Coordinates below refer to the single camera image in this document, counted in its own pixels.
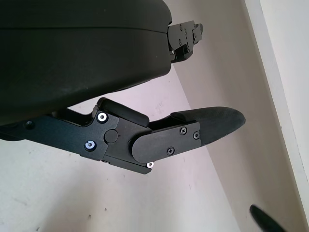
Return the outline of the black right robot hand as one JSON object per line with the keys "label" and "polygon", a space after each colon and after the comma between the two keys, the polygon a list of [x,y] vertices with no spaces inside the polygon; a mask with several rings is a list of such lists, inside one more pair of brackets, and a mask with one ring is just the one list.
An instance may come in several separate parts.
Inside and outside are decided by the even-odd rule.
{"label": "black right robot hand", "polygon": [[286,230],[266,212],[252,204],[250,214],[263,232],[286,232]]}

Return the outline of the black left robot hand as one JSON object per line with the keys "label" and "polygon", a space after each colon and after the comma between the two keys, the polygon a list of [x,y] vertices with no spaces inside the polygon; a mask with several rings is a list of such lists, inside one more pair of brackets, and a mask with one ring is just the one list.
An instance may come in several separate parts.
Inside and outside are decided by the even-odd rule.
{"label": "black left robot hand", "polygon": [[245,124],[228,107],[148,116],[105,98],[189,59],[203,26],[174,25],[162,0],[3,0],[0,137],[147,174],[155,161]]}

